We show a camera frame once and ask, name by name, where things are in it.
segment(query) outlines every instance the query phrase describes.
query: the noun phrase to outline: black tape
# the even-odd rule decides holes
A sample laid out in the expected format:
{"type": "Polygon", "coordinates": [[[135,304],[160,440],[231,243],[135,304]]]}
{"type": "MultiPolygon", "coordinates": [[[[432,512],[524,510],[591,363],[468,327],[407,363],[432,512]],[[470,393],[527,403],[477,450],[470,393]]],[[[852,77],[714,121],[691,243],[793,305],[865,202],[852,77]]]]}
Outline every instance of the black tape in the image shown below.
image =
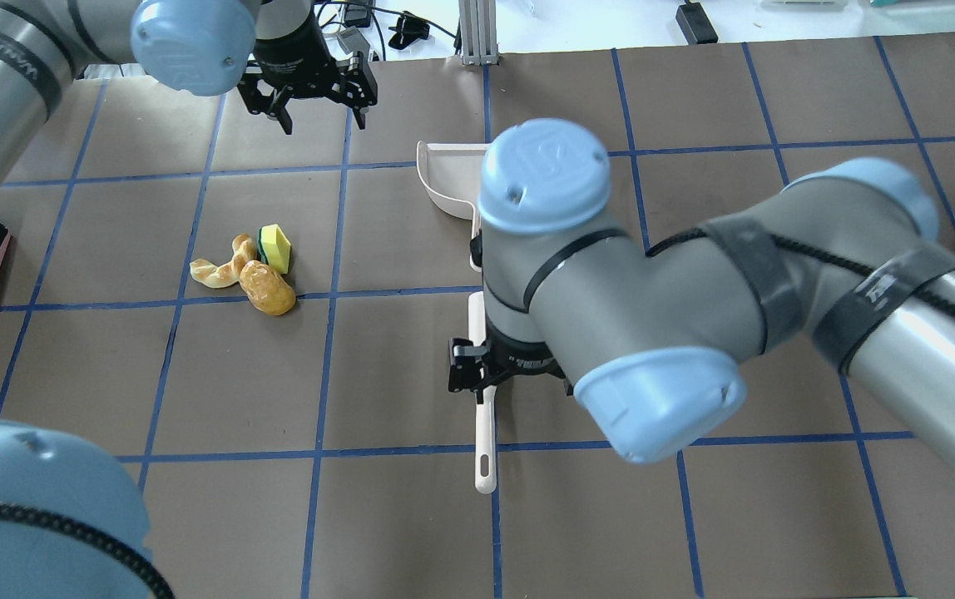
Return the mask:
{"type": "Polygon", "coordinates": [[[48,65],[29,48],[1,32],[0,61],[20,73],[22,78],[28,80],[30,85],[33,85],[33,88],[41,94],[41,99],[45,100],[47,108],[45,121],[48,121],[48,117],[56,112],[57,106],[60,106],[60,97],[62,97],[60,82],[56,80],[52,69],[48,68],[48,65]]]}
{"type": "Polygon", "coordinates": [[[897,255],[836,300],[814,329],[814,344],[840,374],[847,374],[855,352],[892,312],[920,287],[953,270],[955,258],[935,247],[897,255]]]}
{"type": "Polygon", "coordinates": [[[35,16],[22,10],[21,8],[13,7],[11,4],[1,2],[1,0],[0,8],[2,11],[10,12],[18,18],[25,20],[25,22],[32,24],[37,28],[38,31],[41,32],[41,34],[44,34],[44,37],[47,37],[49,41],[52,41],[52,44],[56,45],[56,49],[58,49],[60,53],[63,54],[63,57],[67,59],[67,65],[71,68],[71,76],[78,77],[78,65],[75,63],[75,58],[72,56],[71,50],[67,49],[67,45],[64,44],[63,39],[60,39],[59,35],[56,35],[55,31],[49,29],[49,27],[45,27],[43,22],[40,22],[40,20],[37,20],[35,16]]]}
{"type": "Polygon", "coordinates": [[[97,48],[93,36],[89,34],[86,23],[82,20],[82,11],[78,10],[78,0],[67,0],[67,12],[71,15],[72,22],[75,23],[75,31],[78,31],[78,37],[82,38],[82,44],[85,44],[86,48],[93,52],[93,56],[101,58],[104,64],[116,64],[116,61],[113,61],[104,52],[101,52],[100,48],[97,48]]]}
{"type": "Polygon", "coordinates": [[[765,325],[761,353],[798,333],[804,325],[804,308],[769,231],[743,215],[721,216],[699,228],[733,262],[759,304],[765,325]]]}
{"type": "Polygon", "coordinates": [[[522,302],[526,305],[526,311],[530,311],[530,302],[532,302],[533,295],[536,294],[537,288],[541,287],[543,280],[545,280],[548,275],[552,274],[554,270],[562,264],[562,262],[565,262],[570,255],[574,255],[577,253],[577,251],[584,250],[589,245],[596,242],[614,238],[614,236],[629,235],[619,228],[592,231],[588,235],[579,236],[579,238],[567,244],[564,249],[557,251],[551,258],[547,259],[547,261],[541,265],[541,268],[537,269],[537,272],[534,274],[533,278],[530,279],[530,284],[526,285],[526,294],[522,296],[522,302]]]}

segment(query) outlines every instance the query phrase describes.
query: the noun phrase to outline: power adapter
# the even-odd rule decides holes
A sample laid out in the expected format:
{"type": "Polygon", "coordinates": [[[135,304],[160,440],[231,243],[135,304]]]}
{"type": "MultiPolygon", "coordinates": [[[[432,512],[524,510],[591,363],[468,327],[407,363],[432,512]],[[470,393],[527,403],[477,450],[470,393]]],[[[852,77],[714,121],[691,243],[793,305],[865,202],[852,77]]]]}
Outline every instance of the power adapter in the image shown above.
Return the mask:
{"type": "Polygon", "coordinates": [[[374,6],[374,0],[353,0],[355,4],[348,4],[344,7],[345,27],[370,27],[370,19],[374,18],[374,11],[370,8],[374,6]]]}
{"type": "Polygon", "coordinates": [[[706,18],[702,4],[685,0],[685,3],[678,7],[676,18],[688,44],[714,44],[718,41],[718,33],[714,31],[710,19],[706,18]]]}

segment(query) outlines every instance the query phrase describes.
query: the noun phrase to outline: croissant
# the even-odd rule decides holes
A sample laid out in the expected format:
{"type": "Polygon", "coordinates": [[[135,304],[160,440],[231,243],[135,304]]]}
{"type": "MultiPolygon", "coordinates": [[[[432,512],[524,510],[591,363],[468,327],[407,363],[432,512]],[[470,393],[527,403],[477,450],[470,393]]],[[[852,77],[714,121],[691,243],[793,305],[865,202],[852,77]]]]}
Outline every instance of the croissant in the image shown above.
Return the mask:
{"type": "Polygon", "coordinates": [[[225,265],[215,266],[203,258],[189,263],[189,276],[196,283],[201,283],[212,289],[222,289],[237,283],[241,277],[241,269],[246,263],[255,260],[260,251],[253,241],[252,235],[241,234],[234,238],[234,257],[225,265]]]}

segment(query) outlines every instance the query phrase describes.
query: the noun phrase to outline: grid line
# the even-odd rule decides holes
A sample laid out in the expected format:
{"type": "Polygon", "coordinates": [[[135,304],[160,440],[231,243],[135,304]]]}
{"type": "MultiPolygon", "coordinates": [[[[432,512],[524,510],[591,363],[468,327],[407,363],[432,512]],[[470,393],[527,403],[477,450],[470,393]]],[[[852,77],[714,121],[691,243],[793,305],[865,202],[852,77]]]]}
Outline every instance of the grid line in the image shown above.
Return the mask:
{"type": "MultiPolygon", "coordinates": [[[[166,336],[166,347],[163,349],[163,365],[159,371],[159,380],[156,384],[156,396],[151,405],[151,416],[148,417],[148,433],[146,435],[145,455],[151,455],[156,443],[156,431],[159,428],[159,413],[163,406],[163,394],[166,393],[166,381],[171,371],[171,360],[174,357],[174,342],[178,335],[178,325],[181,323],[181,310],[185,304],[181,303],[186,296],[186,285],[189,283],[189,262],[193,259],[193,249],[196,247],[196,235],[200,231],[200,217],[204,215],[204,198],[207,197],[208,174],[211,172],[211,162],[215,159],[215,145],[219,143],[219,131],[222,128],[222,117],[226,108],[226,94],[219,96],[218,110],[215,111],[215,124],[211,128],[211,141],[208,141],[207,157],[204,160],[204,173],[200,178],[200,193],[196,197],[196,208],[193,209],[193,224],[189,229],[189,241],[186,245],[186,258],[181,263],[181,275],[178,276],[178,292],[175,296],[174,315],[171,318],[171,330],[166,336]]],[[[148,462],[141,464],[141,473],[138,475],[138,489],[144,493],[148,480],[148,462]]]]}
{"type": "MultiPolygon", "coordinates": [[[[651,240],[648,235],[648,213],[644,206],[644,190],[641,189],[641,168],[637,163],[636,136],[633,131],[633,118],[629,112],[629,96],[626,95],[626,81],[621,75],[621,61],[618,58],[618,49],[611,49],[611,63],[614,64],[614,75],[618,85],[618,96],[621,99],[622,119],[626,125],[626,140],[629,143],[630,167],[633,170],[633,193],[636,197],[637,216],[641,221],[641,241],[644,247],[651,246],[651,240]]],[[[693,514],[691,514],[691,497],[688,494],[688,475],[684,465],[684,453],[678,452],[678,483],[680,485],[680,505],[684,517],[685,534],[688,537],[688,560],[691,564],[691,582],[695,588],[695,594],[703,597],[703,575],[699,568],[699,551],[697,542],[695,542],[695,524],[693,523],[693,514]]]]}
{"type": "Polygon", "coordinates": [[[869,490],[869,499],[873,501],[873,515],[877,518],[877,528],[880,530],[881,542],[884,543],[884,553],[888,555],[888,569],[892,572],[892,581],[895,591],[900,597],[907,595],[906,585],[903,584],[903,573],[899,571],[899,560],[895,555],[895,546],[892,544],[892,534],[888,531],[888,520],[884,519],[884,507],[881,504],[880,492],[877,490],[877,478],[873,476],[873,465],[869,462],[869,451],[866,449],[866,440],[862,436],[862,426],[859,424],[859,415],[854,410],[854,398],[851,397],[851,388],[845,376],[839,376],[839,386],[844,391],[844,402],[847,404],[847,415],[851,418],[851,428],[854,430],[855,444],[859,448],[859,458],[862,460],[862,471],[866,477],[866,488],[869,490]]]}
{"type": "MultiPolygon", "coordinates": [[[[315,166],[276,166],[270,168],[241,168],[241,170],[228,171],[187,171],[187,173],[157,173],[150,175],[119,175],[116,177],[88,177],[85,179],[76,179],[74,182],[79,186],[102,185],[102,183],[125,183],[128,181],[169,181],[170,179],[201,179],[205,176],[211,178],[218,177],[242,177],[247,175],[283,175],[290,173],[334,173],[334,171],[371,171],[375,168],[414,168],[414,160],[401,160],[397,162],[365,162],[359,164],[315,164],[315,166]]],[[[70,183],[67,179],[51,179],[50,181],[6,181],[1,187],[40,187],[40,186],[64,186],[70,183]]]]}
{"type": "Polygon", "coordinates": [[[950,201],[947,200],[947,194],[944,192],[943,183],[940,182],[940,177],[937,175],[937,170],[933,166],[933,159],[929,158],[929,151],[925,147],[925,141],[922,139],[922,133],[918,129],[918,124],[914,121],[914,116],[910,112],[910,106],[907,104],[907,98],[903,94],[903,89],[899,86],[899,80],[895,76],[895,71],[892,69],[892,62],[888,59],[888,53],[884,50],[884,42],[881,42],[880,37],[873,37],[873,44],[877,45],[877,53],[880,54],[881,63],[884,64],[884,71],[888,73],[888,80],[892,83],[892,89],[895,91],[895,97],[899,99],[899,106],[903,109],[903,116],[907,117],[907,124],[910,126],[910,132],[914,135],[914,141],[918,144],[918,150],[922,152],[922,160],[925,161],[925,167],[929,171],[929,177],[933,178],[933,185],[935,190],[937,190],[937,195],[940,196],[940,201],[943,204],[944,211],[948,219],[950,219],[950,225],[952,225],[954,235],[955,235],[955,216],[954,209],[950,205],[950,201]]]}
{"type": "Polygon", "coordinates": [[[104,105],[104,96],[108,91],[108,81],[101,83],[101,90],[97,92],[96,101],[93,105],[93,113],[89,117],[89,125],[86,125],[86,135],[82,138],[82,147],[78,149],[78,156],[75,158],[74,170],[71,171],[71,179],[68,179],[67,192],[63,194],[63,202],[60,204],[60,210],[56,214],[56,221],[52,225],[52,235],[48,238],[48,246],[45,247],[45,257],[41,260],[41,269],[37,271],[37,280],[33,284],[33,290],[30,291],[30,300],[27,303],[25,315],[22,316],[22,326],[15,337],[15,346],[12,349],[11,357],[8,360],[8,368],[5,370],[5,376],[1,382],[0,393],[0,418],[5,399],[8,399],[8,390],[11,387],[11,379],[15,373],[15,363],[18,361],[18,353],[22,350],[22,342],[26,340],[26,331],[30,326],[30,319],[33,317],[33,305],[37,303],[37,297],[41,294],[41,285],[45,281],[45,273],[48,272],[48,263],[52,261],[52,251],[56,249],[56,241],[59,239],[60,228],[63,227],[63,217],[67,216],[67,206],[71,204],[71,196],[74,195],[75,181],[78,179],[78,172],[82,169],[82,160],[86,159],[86,151],[89,149],[89,141],[93,137],[93,128],[96,126],[96,119],[101,115],[101,106],[104,105]]]}
{"type": "Polygon", "coordinates": [[[699,545],[695,542],[695,519],[691,514],[691,493],[688,493],[688,471],[684,465],[684,451],[676,454],[678,468],[678,483],[680,485],[680,509],[684,512],[684,534],[688,539],[688,562],[691,564],[691,584],[695,588],[695,595],[702,599],[703,572],[699,567],[699,545]]]}
{"type": "MultiPolygon", "coordinates": [[[[485,111],[485,143],[492,144],[492,78],[489,76],[488,64],[482,65],[482,94],[484,94],[485,111]]],[[[493,433],[499,439],[499,428],[493,426],[493,433]]],[[[500,454],[496,454],[497,472],[500,468],[500,454]]],[[[492,490],[488,498],[489,517],[492,522],[489,523],[492,531],[492,598],[503,599],[503,537],[500,533],[500,485],[492,490]]]]}
{"type": "MultiPolygon", "coordinates": [[[[448,295],[448,293],[475,293],[481,291],[481,285],[447,285],[447,287],[409,287],[400,289],[370,289],[363,291],[311,292],[296,295],[297,300],[347,300],[354,297],[394,297],[400,295],[448,295]]],[[[185,297],[184,299],[149,299],[144,302],[86,302],[75,304],[25,304],[0,306],[0,312],[22,312],[32,308],[35,312],[56,312],[75,310],[137,310],[142,308],[165,308],[171,306],[195,306],[195,304],[234,304],[245,302],[245,295],[212,295],[206,297],[185,297]]]]}
{"type": "MultiPolygon", "coordinates": [[[[866,441],[892,441],[915,439],[910,431],[881,431],[876,433],[817,433],[817,435],[770,435],[740,437],[703,437],[688,447],[729,447],[729,446],[789,446],[789,444],[811,443],[855,443],[859,438],[866,441]]],[[[610,450],[611,444],[605,439],[591,441],[528,441],[528,443],[498,443],[497,455],[501,453],[539,452],[539,451],[598,451],[610,450]]],[[[381,458],[382,456],[403,455],[440,455],[473,453],[473,444],[444,444],[444,446],[402,446],[379,448],[323,448],[322,459],[326,458],[381,458]]],[[[302,459],[314,458],[314,449],[192,453],[192,454],[152,454],[116,455],[121,463],[158,463],[158,462],[245,462],[257,459],[302,459]]]]}
{"type": "Polygon", "coordinates": [[[334,269],[329,284],[329,311],[326,312],[326,340],[322,348],[322,382],[319,387],[319,417],[314,429],[314,456],[311,462],[311,487],[307,500],[307,530],[304,534],[304,562],[299,585],[301,599],[311,593],[311,562],[314,557],[314,528],[319,508],[319,483],[322,478],[322,447],[326,432],[326,404],[329,402],[329,372],[334,352],[334,327],[337,322],[337,293],[340,284],[341,246],[344,243],[344,209],[348,197],[349,155],[352,152],[352,115],[344,113],[344,149],[341,151],[340,189],[337,195],[337,228],[334,237],[334,269]]]}
{"type": "MultiPolygon", "coordinates": [[[[762,92],[762,83],[759,81],[759,73],[755,69],[755,61],[752,61],[751,50],[748,49],[747,42],[741,44],[741,48],[744,50],[744,58],[747,60],[748,71],[751,72],[751,81],[755,84],[755,94],[759,98],[759,106],[762,109],[763,118],[766,120],[766,126],[769,129],[769,140],[770,143],[774,145],[774,154],[777,156],[777,166],[781,170],[781,180],[785,185],[789,184],[789,175],[784,167],[784,160],[781,156],[780,145],[777,142],[777,131],[774,129],[773,119],[769,116],[769,111],[766,106],[766,99],[763,96],[762,92]]],[[[898,84],[895,83],[895,76],[891,72],[891,65],[888,65],[887,57],[884,56],[883,49],[881,49],[881,57],[884,58],[884,64],[888,66],[888,75],[892,77],[893,84],[896,86],[896,92],[899,93],[898,84]]],[[[903,103],[903,109],[906,111],[906,103],[903,103]]],[[[907,113],[908,121],[911,121],[910,114],[907,113]]],[[[911,132],[913,132],[915,140],[919,140],[918,129],[913,126],[913,121],[911,121],[911,132]]],[[[928,163],[928,155],[925,153],[925,146],[923,146],[920,141],[918,142],[918,147],[922,148],[922,153],[925,156],[926,163],[928,163]]],[[[933,175],[933,180],[935,181],[935,171],[931,171],[933,175]]],[[[842,389],[844,396],[844,405],[847,409],[848,417],[851,421],[851,432],[854,433],[854,441],[857,444],[859,451],[860,462],[862,463],[862,471],[866,478],[866,486],[869,490],[869,499],[873,504],[873,515],[877,519],[877,528],[880,531],[882,541],[884,543],[884,553],[885,557],[888,560],[888,569],[892,572],[893,582],[896,585],[896,591],[899,592],[900,596],[906,595],[906,589],[903,587],[903,578],[899,575],[899,565],[895,557],[895,548],[892,545],[891,535],[888,534],[888,524],[884,520],[884,511],[881,507],[880,493],[877,490],[876,478],[873,476],[873,467],[869,463],[869,454],[866,451],[866,441],[862,437],[862,428],[859,425],[858,415],[854,412],[854,400],[851,398],[850,389],[847,386],[847,380],[840,376],[840,389],[842,389]]]]}
{"type": "Polygon", "coordinates": [[[755,85],[755,95],[759,98],[759,109],[762,110],[763,121],[766,121],[766,131],[769,133],[769,143],[773,145],[774,158],[777,158],[777,170],[781,171],[781,182],[789,184],[789,171],[784,167],[784,156],[781,156],[781,145],[777,141],[777,131],[774,129],[774,119],[769,116],[769,107],[766,106],[766,95],[762,92],[762,83],[759,83],[759,72],[755,70],[755,61],[751,60],[751,49],[747,42],[740,44],[744,51],[744,60],[747,61],[748,72],[751,73],[751,83],[755,85]]]}
{"type": "MultiPolygon", "coordinates": [[[[644,207],[644,190],[641,189],[641,167],[640,164],[637,164],[637,151],[636,151],[636,137],[633,134],[633,118],[629,113],[629,97],[626,95],[626,81],[622,78],[621,75],[621,61],[618,60],[618,49],[611,49],[611,61],[614,63],[614,76],[615,80],[618,83],[618,96],[621,99],[621,114],[622,118],[626,122],[626,141],[629,143],[629,152],[626,156],[629,156],[630,167],[633,170],[633,195],[636,200],[636,211],[637,215],[641,219],[641,241],[644,242],[644,247],[649,247],[651,245],[651,240],[648,236],[648,211],[644,207]]],[[[613,155],[620,156],[620,152],[613,152],[613,155]]]]}
{"type": "Polygon", "coordinates": [[[676,153],[714,153],[722,151],[758,151],[759,149],[774,149],[773,144],[744,144],[736,146],[699,146],[694,148],[660,148],[642,149],[635,151],[637,156],[676,155],[676,153]]]}

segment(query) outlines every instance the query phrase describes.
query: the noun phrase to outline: blue joint cap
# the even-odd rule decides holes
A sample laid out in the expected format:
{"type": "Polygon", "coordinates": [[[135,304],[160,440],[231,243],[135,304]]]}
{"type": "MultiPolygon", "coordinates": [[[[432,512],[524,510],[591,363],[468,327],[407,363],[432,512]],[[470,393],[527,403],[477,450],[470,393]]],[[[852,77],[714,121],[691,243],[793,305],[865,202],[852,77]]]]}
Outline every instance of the blue joint cap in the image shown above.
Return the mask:
{"type": "Polygon", "coordinates": [[[937,239],[937,234],[940,232],[940,216],[933,198],[925,193],[922,183],[911,171],[907,171],[895,162],[883,158],[855,158],[829,168],[827,171],[796,179],[785,189],[809,179],[821,177],[846,179],[846,181],[873,187],[907,211],[907,215],[914,220],[914,228],[918,229],[918,234],[922,238],[928,241],[937,239]]]}
{"type": "Polygon", "coordinates": [[[667,348],[601,364],[573,393],[619,455],[653,463],[732,416],[747,386],[736,362],[719,349],[667,348]]]}
{"type": "Polygon", "coordinates": [[[509,234],[543,235],[599,215],[611,197],[611,159],[594,134],[557,118],[500,134],[482,166],[482,223],[509,234]]]}
{"type": "Polygon", "coordinates": [[[225,94],[245,75],[256,22],[241,0],[144,0],[131,49],[148,75],[197,96],[225,94]]]}

